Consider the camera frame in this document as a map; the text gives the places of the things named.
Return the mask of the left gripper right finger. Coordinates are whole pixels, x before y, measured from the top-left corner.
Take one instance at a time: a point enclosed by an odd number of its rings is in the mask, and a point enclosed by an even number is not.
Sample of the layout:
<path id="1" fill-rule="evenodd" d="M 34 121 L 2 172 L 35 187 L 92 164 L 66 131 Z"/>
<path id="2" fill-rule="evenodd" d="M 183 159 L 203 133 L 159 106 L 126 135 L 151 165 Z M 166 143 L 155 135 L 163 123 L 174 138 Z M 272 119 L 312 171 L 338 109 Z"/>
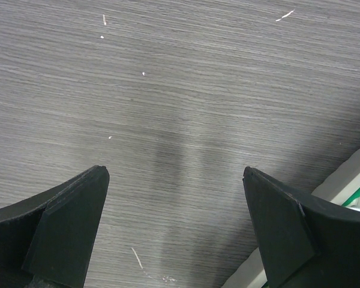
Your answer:
<path id="1" fill-rule="evenodd" d="M 246 167 L 244 190 L 269 287 L 360 287 L 360 212 Z"/>

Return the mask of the grey plastic tray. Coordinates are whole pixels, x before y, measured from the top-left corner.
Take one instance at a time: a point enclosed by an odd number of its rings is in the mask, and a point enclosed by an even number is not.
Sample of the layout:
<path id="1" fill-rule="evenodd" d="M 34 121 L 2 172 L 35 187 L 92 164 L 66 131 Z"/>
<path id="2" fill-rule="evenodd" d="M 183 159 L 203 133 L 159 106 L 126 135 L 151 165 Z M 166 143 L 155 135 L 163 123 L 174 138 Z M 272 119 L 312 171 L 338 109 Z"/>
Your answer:
<path id="1" fill-rule="evenodd" d="M 360 188 L 360 148 L 330 174 L 312 195 L 342 205 Z M 223 284 L 228 288 L 263 287 L 267 282 L 259 249 L 255 249 Z"/>

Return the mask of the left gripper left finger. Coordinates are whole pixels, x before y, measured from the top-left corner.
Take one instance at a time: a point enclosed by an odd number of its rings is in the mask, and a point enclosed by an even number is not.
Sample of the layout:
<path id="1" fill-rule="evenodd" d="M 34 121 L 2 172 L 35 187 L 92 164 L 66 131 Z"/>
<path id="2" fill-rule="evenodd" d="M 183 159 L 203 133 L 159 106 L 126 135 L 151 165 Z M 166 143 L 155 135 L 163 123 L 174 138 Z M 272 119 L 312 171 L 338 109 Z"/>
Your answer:
<path id="1" fill-rule="evenodd" d="M 0 208 L 0 287 L 83 287 L 109 181 L 93 166 Z"/>

